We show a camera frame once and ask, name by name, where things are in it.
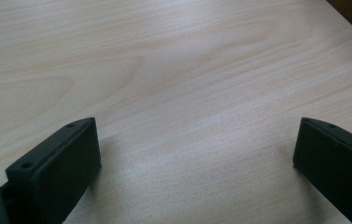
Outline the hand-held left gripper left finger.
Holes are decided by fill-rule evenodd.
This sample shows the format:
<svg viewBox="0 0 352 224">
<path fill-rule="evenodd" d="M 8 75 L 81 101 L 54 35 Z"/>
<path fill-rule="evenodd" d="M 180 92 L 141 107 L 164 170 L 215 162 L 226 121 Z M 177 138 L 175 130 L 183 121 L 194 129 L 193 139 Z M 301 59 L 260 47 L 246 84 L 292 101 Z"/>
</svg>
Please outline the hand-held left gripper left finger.
<svg viewBox="0 0 352 224">
<path fill-rule="evenodd" d="M 95 119 L 63 126 L 6 169 L 11 224 L 62 224 L 100 169 Z"/>
</svg>

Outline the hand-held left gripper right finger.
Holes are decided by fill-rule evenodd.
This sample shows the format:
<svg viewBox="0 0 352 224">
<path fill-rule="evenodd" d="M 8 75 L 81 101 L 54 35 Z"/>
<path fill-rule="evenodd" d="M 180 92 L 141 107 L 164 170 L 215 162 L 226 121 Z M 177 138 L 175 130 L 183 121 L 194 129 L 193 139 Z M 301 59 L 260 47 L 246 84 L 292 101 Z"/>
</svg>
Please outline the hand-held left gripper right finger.
<svg viewBox="0 0 352 224">
<path fill-rule="evenodd" d="M 352 222 L 352 133 L 322 120 L 303 118 L 293 164 Z"/>
</svg>

